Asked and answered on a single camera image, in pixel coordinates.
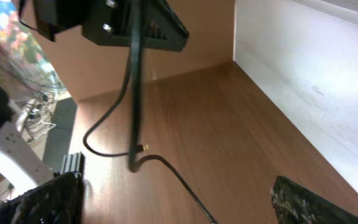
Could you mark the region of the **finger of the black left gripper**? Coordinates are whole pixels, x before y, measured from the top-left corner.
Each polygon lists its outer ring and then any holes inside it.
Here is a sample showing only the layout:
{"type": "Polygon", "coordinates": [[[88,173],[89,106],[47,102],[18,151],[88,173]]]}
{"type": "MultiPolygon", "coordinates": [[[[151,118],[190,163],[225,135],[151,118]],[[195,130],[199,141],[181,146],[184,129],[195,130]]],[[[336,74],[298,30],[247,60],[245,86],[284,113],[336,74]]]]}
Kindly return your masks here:
{"type": "Polygon", "coordinates": [[[129,47],[136,32],[141,34],[144,48],[183,50],[189,32],[166,0],[132,4],[131,0],[91,1],[81,34],[96,45],[129,47]]]}

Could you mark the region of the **black cable gold plug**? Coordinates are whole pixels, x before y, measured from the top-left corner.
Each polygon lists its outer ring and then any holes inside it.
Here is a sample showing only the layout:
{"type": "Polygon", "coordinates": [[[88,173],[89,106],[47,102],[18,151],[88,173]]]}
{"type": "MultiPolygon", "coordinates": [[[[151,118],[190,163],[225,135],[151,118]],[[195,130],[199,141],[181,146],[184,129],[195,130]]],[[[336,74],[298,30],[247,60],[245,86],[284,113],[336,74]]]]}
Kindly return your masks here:
{"type": "Polygon", "coordinates": [[[118,154],[118,156],[127,156],[128,157],[128,169],[132,173],[139,171],[143,163],[147,161],[160,161],[164,164],[176,178],[181,182],[181,184],[186,188],[188,193],[202,209],[206,218],[212,224],[217,224],[218,221],[213,217],[213,215],[208,211],[208,209],[203,205],[201,200],[197,197],[191,187],[186,183],[184,178],[179,174],[179,172],[174,168],[171,163],[169,163],[165,158],[160,155],[152,154],[148,156],[141,157],[140,159],[136,158],[137,148],[139,148],[139,133],[140,133],[140,122],[141,122],[141,109],[142,109],[142,59],[143,59],[143,44],[144,44],[144,28],[145,23],[147,22],[147,7],[149,5],[148,1],[136,0],[131,2],[130,13],[131,13],[131,41],[129,45],[129,58],[126,67],[126,74],[124,77],[124,82],[120,91],[120,94],[117,100],[113,103],[110,109],[94,124],[92,127],[85,132],[83,136],[83,144],[89,152],[101,156],[101,157],[116,157],[115,154],[104,154],[98,152],[90,147],[87,143],[87,140],[90,134],[116,109],[116,107],[121,103],[127,87],[128,82],[132,81],[132,116],[131,116],[131,131],[129,138],[129,149],[125,153],[118,154]]]}

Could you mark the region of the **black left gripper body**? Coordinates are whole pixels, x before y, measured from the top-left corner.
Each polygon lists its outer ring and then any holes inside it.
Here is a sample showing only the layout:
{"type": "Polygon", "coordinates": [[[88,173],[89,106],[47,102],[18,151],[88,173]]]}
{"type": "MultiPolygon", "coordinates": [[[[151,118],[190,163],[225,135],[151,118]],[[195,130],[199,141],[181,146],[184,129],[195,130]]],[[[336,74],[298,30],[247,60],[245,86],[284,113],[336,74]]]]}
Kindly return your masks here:
{"type": "Polygon", "coordinates": [[[88,0],[33,0],[38,33],[54,42],[56,34],[83,22],[88,6],[88,0]]]}

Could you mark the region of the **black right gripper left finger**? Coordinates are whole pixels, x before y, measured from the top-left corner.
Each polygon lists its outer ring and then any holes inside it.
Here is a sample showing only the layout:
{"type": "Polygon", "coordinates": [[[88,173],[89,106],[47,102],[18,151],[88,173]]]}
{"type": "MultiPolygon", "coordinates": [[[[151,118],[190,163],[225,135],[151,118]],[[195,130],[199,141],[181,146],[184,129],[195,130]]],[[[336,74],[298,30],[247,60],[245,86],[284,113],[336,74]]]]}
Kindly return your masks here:
{"type": "Polygon", "coordinates": [[[80,223],[83,177],[66,172],[0,204],[0,223],[80,223]]]}

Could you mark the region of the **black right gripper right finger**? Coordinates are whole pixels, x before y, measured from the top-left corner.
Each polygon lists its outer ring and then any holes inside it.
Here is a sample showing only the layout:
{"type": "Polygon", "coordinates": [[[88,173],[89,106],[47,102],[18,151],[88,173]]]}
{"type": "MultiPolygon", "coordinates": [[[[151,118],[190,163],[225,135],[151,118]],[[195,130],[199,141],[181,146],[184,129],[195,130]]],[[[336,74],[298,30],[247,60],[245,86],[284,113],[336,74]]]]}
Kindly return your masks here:
{"type": "Polygon", "coordinates": [[[358,215],[326,200],[306,187],[279,175],[270,191],[279,223],[358,224],[358,215]]]}

